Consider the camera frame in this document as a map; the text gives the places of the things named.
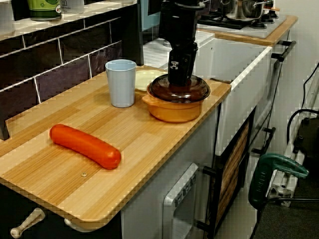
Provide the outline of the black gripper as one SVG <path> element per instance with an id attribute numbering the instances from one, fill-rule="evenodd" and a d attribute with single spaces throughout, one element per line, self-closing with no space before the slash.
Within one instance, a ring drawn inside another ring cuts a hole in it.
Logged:
<path id="1" fill-rule="evenodd" d="M 197 4 L 162 4 L 159 37 L 169 42 L 168 81 L 175 86 L 186 86 L 195 62 L 197 44 Z"/>

